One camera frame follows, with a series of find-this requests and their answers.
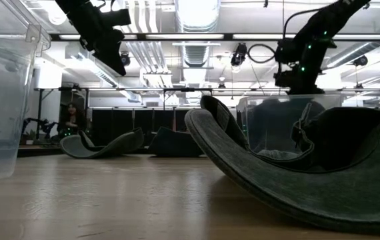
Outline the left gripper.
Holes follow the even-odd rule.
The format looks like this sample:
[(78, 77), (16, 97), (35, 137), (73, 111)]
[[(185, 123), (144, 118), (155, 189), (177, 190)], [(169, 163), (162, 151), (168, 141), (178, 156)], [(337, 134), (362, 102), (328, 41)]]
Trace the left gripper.
[(126, 75), (119, 49), (124, 35), (104, 19), (100, 8), (90, 0), (66, 0), (66, 16), (80, 34), (79, 42), (86, 50), (121, 76)]

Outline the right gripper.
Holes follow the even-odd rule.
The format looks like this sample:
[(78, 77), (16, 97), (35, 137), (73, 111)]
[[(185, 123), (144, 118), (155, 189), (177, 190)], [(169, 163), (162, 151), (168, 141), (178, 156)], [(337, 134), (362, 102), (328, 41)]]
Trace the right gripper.
[(275, 74), (275, 85), (288, 88), (288, 95), (324, 94), (324, 90), (315, 84), (319, 71), (310, 71), (306, 67), (294, 66), (292, 70), (278, 71)]

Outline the dark green baseball cap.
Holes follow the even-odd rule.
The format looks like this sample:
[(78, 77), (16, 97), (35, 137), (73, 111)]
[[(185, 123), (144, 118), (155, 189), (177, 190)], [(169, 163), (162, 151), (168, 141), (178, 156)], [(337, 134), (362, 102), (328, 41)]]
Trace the dark green baseball cap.
[(126, 132), (108, 143), (106, 146), (95, 146), (90, 138), (78, 130), (76, 135), (70, 135), (60, 140), (59, 146), (64, 154), (75, 159), (98, 159), (116, 157), (130, 153), (140, 148), (144, 142), (141, 128)]
[(244, 190), (284, 214), (336, 231), (380, 234), (380, 109), (333, 107), (291, 138), (300, 153), (255, 153), (220, 100), (204, 96), (185, 116), (203, 152)]

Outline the clear plastic bin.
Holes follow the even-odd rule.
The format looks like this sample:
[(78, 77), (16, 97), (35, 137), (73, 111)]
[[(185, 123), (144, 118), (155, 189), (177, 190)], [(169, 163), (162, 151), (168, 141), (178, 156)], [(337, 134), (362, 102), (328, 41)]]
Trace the clear plastic bin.
[(0, 179), (14, 172), (35, 58), (50, 46), (21, 0), (0, 0)]
[[(249, 142), (248, 113), (251, 111), (252, 108), (261, 104), (264, 100), (267, 100), (267, 99), (278, 99), (280, 102), (289, 101), (292, 99), (306, 99), (306, 100), (308, 100), (308, 104), (309, 103), (311, 104), (311, 109), (310, 109), (310, 112), (308, 113), (309, 119), (314, 118), (316, 115), (324, 112), (327, 109), (330, 109), (333, 107), (340, 107), (342, 104), (342, 97), (338, 94), (245, 97), (245, 98), (240, 100), (240, 102), (237, 106), (237, 117), (238, 117), (237, 122), (238, 122), (240, 128), (242, 129), (243, 133), (245, 134), (248, 142)], [(278, 150), (261, 150), (258, 153), (262, 153), (262, 152), (266, 152), (266, 151), (278, 151)]]

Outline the black room divider panels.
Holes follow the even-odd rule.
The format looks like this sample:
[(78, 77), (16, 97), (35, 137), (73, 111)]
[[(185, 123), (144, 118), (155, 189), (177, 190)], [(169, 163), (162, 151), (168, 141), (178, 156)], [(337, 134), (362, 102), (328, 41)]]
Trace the black room divider panels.
[(148, 145), (160, 128), (184, 131), (184, 116), (188, 109), (94, 109), (91, 122), (91, 140), (96, 145), (106, 145), (130, 130), (141, 128)]

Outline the person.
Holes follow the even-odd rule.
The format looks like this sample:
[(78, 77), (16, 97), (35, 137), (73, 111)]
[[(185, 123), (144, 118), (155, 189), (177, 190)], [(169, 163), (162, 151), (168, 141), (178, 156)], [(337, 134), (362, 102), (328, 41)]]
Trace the person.
[(65, 114), (60, 118), (57, 128), (59, 136), (75, 135), (78, 131), (85, 131), (86, 128), (87, 119), (83, 111), (75, 103), (69, 103)]

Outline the silver ventilation duct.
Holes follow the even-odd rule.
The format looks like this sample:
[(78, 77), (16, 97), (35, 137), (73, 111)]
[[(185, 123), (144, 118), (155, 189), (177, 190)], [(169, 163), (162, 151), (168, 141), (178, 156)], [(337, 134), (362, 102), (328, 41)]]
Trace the silver ventilation duct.
[[(221, 0), (174, 0), (178, 32), (212, 33), (216, 31)], [(184, 46), (182, 56), (188, 67), (204, 67), (210, 46)]]

